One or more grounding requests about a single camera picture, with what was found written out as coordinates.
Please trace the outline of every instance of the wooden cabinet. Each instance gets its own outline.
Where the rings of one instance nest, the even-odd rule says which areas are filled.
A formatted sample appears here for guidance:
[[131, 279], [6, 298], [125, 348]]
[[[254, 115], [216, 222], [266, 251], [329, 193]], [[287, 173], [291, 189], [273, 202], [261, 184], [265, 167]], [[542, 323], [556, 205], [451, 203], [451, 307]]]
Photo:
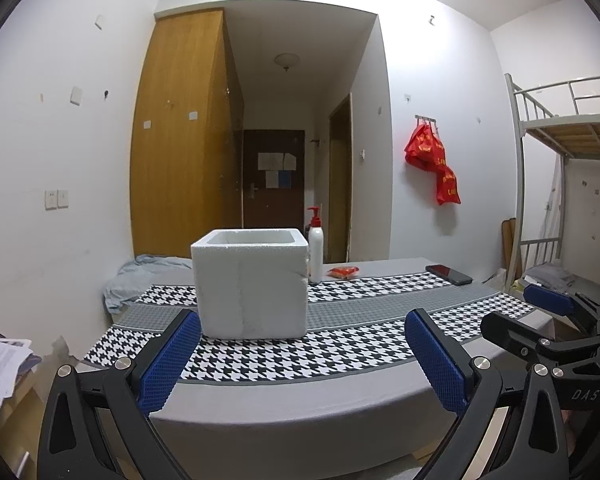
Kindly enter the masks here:
[[135, 254], [190, 257], [207, 232], [240, 227], [243, 110], [224, 11], [158, 20], [131, 140]]

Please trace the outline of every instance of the black phone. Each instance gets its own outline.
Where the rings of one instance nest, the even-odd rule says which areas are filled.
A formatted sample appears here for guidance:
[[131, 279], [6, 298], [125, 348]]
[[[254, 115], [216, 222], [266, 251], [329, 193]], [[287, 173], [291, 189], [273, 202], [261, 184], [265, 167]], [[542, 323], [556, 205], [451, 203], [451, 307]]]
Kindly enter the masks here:
[[444, 265], [428, 265], [425, 267], [431, 274], [435, 274], [437, 277], [447, 280], [449, 283], [454, 285], [468, 285], [474, 279], [471, 276], [467, 276], [462, 272], [450, 269]]

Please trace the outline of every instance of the light blue fabric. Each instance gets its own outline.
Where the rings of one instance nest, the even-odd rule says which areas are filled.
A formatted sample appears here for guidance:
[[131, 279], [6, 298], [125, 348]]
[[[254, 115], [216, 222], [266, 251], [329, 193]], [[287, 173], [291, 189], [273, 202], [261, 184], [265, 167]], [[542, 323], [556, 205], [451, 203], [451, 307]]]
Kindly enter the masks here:
[[166, 270], [177, 268], [191, 269], [191, 260], [176, 256], [141, 254], [135, 260], [120, 267], [118, 275], [104, 286], [102, 293], [105, 307], [110, 313], [119, 314], [122, 306], [139, 298], [154, 284], [158, 275]]

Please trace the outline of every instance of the white foam box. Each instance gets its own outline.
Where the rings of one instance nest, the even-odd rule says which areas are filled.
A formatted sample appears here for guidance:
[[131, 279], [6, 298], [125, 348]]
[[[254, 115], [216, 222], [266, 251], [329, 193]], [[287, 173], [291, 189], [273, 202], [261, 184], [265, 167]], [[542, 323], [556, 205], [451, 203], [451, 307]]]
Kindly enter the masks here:
[[308, 249], [298, 229], [215, 230], [193, 243], [202, 332], [219, 339], [305, 335]]

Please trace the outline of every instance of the doorway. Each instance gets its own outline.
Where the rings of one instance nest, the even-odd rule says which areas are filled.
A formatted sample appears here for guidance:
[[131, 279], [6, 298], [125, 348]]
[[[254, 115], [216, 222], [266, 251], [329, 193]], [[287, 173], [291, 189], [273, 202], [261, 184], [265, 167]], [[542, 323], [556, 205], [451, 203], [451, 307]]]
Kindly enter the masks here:
[[245, 130], [244, 227], [304, 231], [304, 131]]
[[351, 94], [329, 117], [327, 263], [349, 261], [352, 195]]

